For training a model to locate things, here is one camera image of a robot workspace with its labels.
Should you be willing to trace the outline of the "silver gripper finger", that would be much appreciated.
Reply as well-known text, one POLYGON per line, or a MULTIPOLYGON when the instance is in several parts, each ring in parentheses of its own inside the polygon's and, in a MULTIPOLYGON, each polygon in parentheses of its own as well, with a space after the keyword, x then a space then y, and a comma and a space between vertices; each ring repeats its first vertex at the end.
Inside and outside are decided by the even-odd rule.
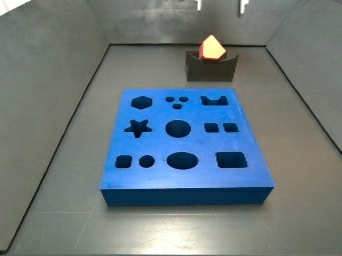
POLYGON ((197 9, 202 10, 202 0, 195 0, 197 2, 197 9))
POLYGON ((240 15, 244 15, 246 12, 246 6, 249 5, 250 0, 240 0, 240 15))

